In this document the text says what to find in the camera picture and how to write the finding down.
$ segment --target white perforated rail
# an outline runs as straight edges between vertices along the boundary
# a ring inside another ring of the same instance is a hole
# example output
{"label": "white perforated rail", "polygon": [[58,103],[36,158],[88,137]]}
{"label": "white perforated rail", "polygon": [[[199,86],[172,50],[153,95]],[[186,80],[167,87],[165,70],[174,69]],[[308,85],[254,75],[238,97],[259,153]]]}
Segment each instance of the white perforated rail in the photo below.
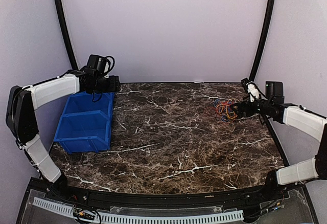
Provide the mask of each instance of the white perforated rail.
{"label": "white perforated rail", "polygon": [[[43,198],[34,198],[34,206],[51,211],[58,215],[73,218],[72,205],[54,203]],[[232,221],[243,220],[243,211],[233,211],[212,215],[184,216],[184,217],[146,217],[146,216],[128,216],[114,215],[99,211],[102,218],[102,223],[117,223],[117,224],[216,224],[229,223]]]}

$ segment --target blue bin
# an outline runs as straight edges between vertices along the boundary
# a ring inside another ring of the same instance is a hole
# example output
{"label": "blue bin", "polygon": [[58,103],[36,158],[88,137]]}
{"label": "blue bin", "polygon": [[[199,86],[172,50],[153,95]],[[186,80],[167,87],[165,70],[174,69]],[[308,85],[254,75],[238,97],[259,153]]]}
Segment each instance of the blue bin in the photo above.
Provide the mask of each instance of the blue bin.
{"label": "blue bin", "polygon": [[97,102],[86,93],[71,95],[60,118],[55,142],[66,152],[104,151],[110,149],[114,93],[105,93]]}

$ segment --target black vertical post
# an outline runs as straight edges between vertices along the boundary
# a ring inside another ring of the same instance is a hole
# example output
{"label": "black vertical post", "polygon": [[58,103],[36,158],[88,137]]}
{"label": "black vertical post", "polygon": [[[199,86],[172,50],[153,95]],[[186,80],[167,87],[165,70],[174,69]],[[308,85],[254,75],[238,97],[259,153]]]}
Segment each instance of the black vertical post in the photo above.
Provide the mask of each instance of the black vertical post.
{"label": "black vertical post", "polygon": [[258,49],[256,50],[251,74],[249,77],[250,81],[254,81],[256,73],[258,72],[260,60],[261,60],[262,53],[265,48],[265,43],[266,43],[266,39],[267,39],[267,35],[268,35],[268,30],[269,30],[269,25],[270,25],[270,21],[271,21],[271,15],[272,15],[272,9],[274,7],[274,2],[275,2],[275,0],[268,0],[268,2],[267,2],[266,14],[265,14],[265,19],[264,19],[264,24],[262,26],[259,45],[258,45]]}
{"label": "black vertical post", "polygon": [[74,51],[73,51],[71,39],[69,38],[69,34],[68,34],[65,15],[64,15],[64,12],[63,12],[62,1],[61,0],[55,0],[55,4],[56,4],[56,9],[57,9],[57,15],[58,15],[58,19],[59,19],[61,34],[62,34],[63,41],[64,41],[65,46],[66,46],[69,61],[71,63],[72,69],[73,70],[78,70],[78,66],[77,66],[75,56],[74,56]]}

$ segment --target dark marble tabletop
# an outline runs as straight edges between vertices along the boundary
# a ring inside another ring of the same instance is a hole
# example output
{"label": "dark marble tabletop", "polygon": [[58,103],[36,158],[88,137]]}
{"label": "dark marble tabletop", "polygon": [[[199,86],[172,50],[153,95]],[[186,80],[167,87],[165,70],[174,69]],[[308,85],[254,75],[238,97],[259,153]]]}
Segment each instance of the dark marble tabletop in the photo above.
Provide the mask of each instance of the dark marble tabletop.
{"label": "dark marble tabletop", "polygon": [[214,100],[245,96],[240,84],[123,84],[115,96],[111,150],[51,157],[71,186],[140,193],[224,191],[264,183],[283,166],[258,116],[223,122]]}

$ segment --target robotic arm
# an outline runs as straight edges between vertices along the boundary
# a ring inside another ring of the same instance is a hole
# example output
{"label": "robotic arm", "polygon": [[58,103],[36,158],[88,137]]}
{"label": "robotic arm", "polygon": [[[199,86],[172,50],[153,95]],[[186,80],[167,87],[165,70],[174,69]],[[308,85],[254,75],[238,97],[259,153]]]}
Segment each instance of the robotic arm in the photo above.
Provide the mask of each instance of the robotic arm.
{"label": "robotic arm", "polygon": [[34,111],[53,100],[78,92],[99,94],[119,91],[119,77],[105,77],[113,66],[114,58],[111,56],[90,55],[87,65],[80,71],[69,70],[56,78],[26,87],[15,86],[10,90],[7,126],[32,166],[55,186],[65,185],[67,180],[42,144]]}
{"label": "robotic arm", "polygon": [[266,178],[266,185],[278,187],[313,179],[327,179],[326,117],[307,110],[301,105],[284,104],[282,82],[266,82],[266,95],[247,78],[242,80],[242,86],[249,95],[243,101],[231,106],[239,118],[254,114],[268,115],[268,118],[297,128],[320,143],[318,153],[314,158],[271,171]]}

